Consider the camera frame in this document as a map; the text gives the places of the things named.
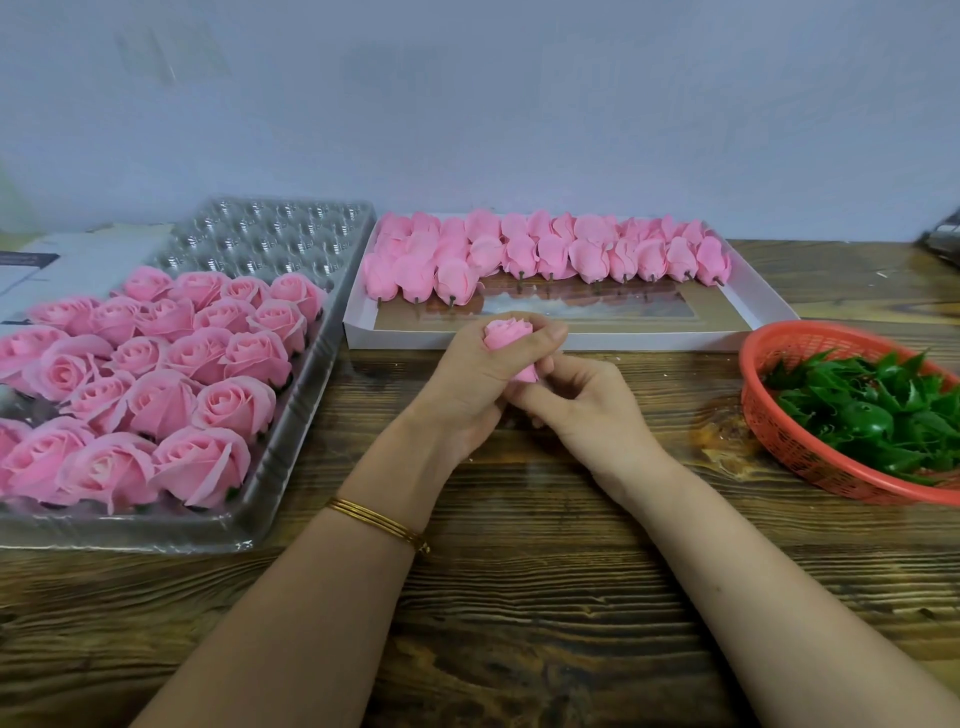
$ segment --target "plastic basket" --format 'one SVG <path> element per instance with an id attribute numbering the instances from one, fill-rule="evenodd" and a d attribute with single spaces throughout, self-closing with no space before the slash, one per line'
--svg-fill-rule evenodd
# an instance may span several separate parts
<path id="1" fill-rule="evenodd" d="M 758 328 L 740 350 L 740 372 L 745 382 L 743 416 L 760 443 L 803 479 L 840 496 L 884 505 L 923 501 L 960 506 L 960 478 L 934 488 L 875 471 L 825 445 L 777 406 L 760 378 L 780 359 L 792 367 L 828 349 L 835 349 L 831 359 L 863 356 L 870 361 L 889 352 L 901 361 L 916 353 L 866 331 L 822 321 L 782 321 Z M 945 389 L 960 383 L 929 359 L 921 374 L 943 375 Z"/>

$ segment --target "cardboard box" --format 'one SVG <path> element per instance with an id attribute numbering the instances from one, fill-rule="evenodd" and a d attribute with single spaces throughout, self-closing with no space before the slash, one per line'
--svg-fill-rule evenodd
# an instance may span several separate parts
<path id="1" fill-rule="evenodd" d="M 377 223 L 366 253 L 379 230 Z M 570 334 L 564 349 L 572 352 L 735 352 L 755 328 L 799 318 L 723 237 L 712 234 L 732 261 L 724 287 L 672 279 L 587 284 L 579 278 L 548 282 L 537 276 L 518 281 L 501 273 L 481 279 L 484 290 L 478 289 L 467 305 L 451 308 L 436 295 L 425 303 L 397 296 L 377 304 L 367 298 L 361 270 L 344 317 L 347 342 L 351 349 L 446 349 L 465 321 L 519 310 L 566 321 Z"/>

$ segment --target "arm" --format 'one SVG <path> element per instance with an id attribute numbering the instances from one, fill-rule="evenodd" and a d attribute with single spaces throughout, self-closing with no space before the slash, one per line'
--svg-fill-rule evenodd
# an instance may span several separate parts
<path id="1" fill-rule="evenodd" d="M 453 468 L 499 421 L 497 401 L 511 376 L 534 362 L 542 373 L 551 369 L 549 354 L 566 328 L 531 320 L 533 335 L 497 352 L 483 346 L 488 320 L 461 329 L 337 495 L 421 532 Z M 400 539 L 322 510 L 134 728 L 359 725 L 413 559 Z"/>
<path id="2" fill-rule="evenodd" d="M 511 385 L 654 540 L 766 726 L 960 725 L 960 700 L 657 444 L 616 367 L 554 357 Z"/>

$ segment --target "wall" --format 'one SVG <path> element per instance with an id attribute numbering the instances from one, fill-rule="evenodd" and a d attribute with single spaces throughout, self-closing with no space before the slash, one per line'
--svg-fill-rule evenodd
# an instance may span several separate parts
<path id="1" fill-rule="evenodd" d="M 958 20 L 949 0 L 6 0 L 0 162 L 48 230 L 268 192 L 908 240 L 960 200 Z"/>

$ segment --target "gold bracelet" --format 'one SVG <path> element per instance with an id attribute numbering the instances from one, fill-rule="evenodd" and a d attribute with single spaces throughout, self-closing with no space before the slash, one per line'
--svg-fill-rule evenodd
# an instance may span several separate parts
<path id="1" fill-rule="evenodd" d="M 427 545 L 421 534 L 411 531 L 409 528 L 400 525 L 396 521 L 391 521 L 386 516 L 381 516 L 370 508 L 364 508 L 357 503 L 351 503 L 349 500 L 332 497 L 326 502 L 326 508 L 332 508 L 346 516 L 357 519 L 369 525 L 375 525 L 387 533 L 393 534 L 401 541 L 407 542 L 417 553 L 430 553 L 430 546 Z"/>

